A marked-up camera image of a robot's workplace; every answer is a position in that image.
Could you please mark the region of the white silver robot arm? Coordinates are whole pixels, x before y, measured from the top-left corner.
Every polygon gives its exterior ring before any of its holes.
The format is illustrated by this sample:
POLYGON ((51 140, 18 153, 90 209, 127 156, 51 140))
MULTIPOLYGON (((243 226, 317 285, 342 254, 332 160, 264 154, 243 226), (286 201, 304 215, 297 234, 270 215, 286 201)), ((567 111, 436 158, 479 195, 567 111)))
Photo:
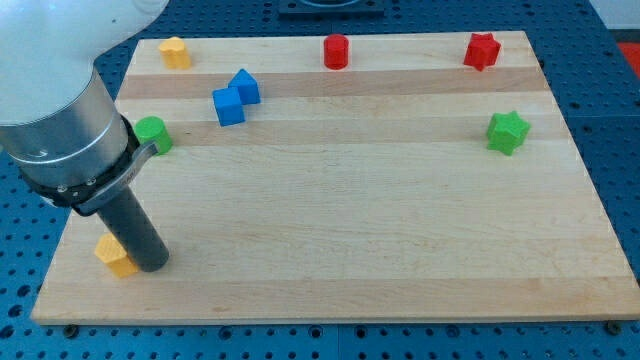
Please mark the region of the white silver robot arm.
POLYGON ((79 207, 136 160, 139 146, 95 69, 168 0, 1 2, 1 146, 56 206, 79 207))

